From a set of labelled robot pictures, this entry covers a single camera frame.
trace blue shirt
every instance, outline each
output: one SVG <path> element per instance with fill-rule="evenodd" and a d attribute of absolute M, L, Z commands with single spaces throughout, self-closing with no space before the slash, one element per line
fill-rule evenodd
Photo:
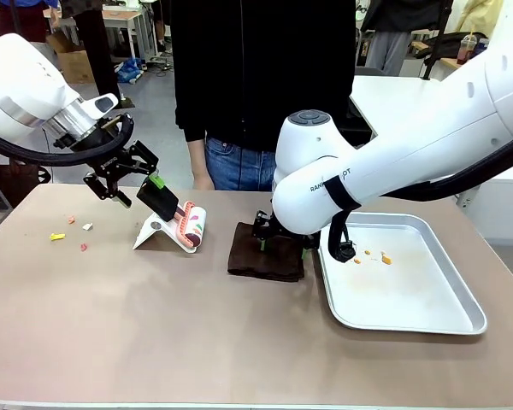
<path fill-rule="evenodd" d="M 39 3 L 42 3 L 42 0 L 15 0 L 15 5 L 17 7 L 31 7 L 36 6 Z M 44 3 L 56 9 L 59 0 L 44 0 Z M 4 6 L 9 6 L 9 0 L 0 0 L 0 4 L 3 4 Z"/>

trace metal tray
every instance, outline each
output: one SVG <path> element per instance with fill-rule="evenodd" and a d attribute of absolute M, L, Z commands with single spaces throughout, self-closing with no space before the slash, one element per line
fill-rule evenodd
<path fill-rule="evenodd" d="M 479 335 L 486 316 L 439 240 L 420 218 L 352 213 L 356 259 L 340 263 L 321 232 L 319 255 L 329 306 L 343 325 L 380 331 Z M 392 259 L 387 265 L 381 252 Z"/>

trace food scrap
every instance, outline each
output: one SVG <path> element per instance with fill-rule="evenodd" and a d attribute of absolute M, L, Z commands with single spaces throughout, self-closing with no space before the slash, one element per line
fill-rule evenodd
<path fill-rule="evenodd" d="M 52 233 L 50 235 L 50 240 L 51 241 L 58 241 L 59 239 L 64 239 L 67 235 L 65 235 L 64 233 Z"/>

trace gray pants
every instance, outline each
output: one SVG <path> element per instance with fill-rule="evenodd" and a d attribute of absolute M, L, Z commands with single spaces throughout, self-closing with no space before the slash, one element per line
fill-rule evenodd
<path fill-rule="evenodd" d="M 376 32 L 365 67 L 378 68 L 389 77 L 398 77 L 411 39 L 410 32 Z"/>

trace blue jeans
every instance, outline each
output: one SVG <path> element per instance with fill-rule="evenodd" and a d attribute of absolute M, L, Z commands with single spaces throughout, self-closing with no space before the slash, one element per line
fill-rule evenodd
<path fill-rule="evenodd" d="M 216 190 L 272 190 L 275 153 L 241 149 L 207 137 L 207 170 Z"/>

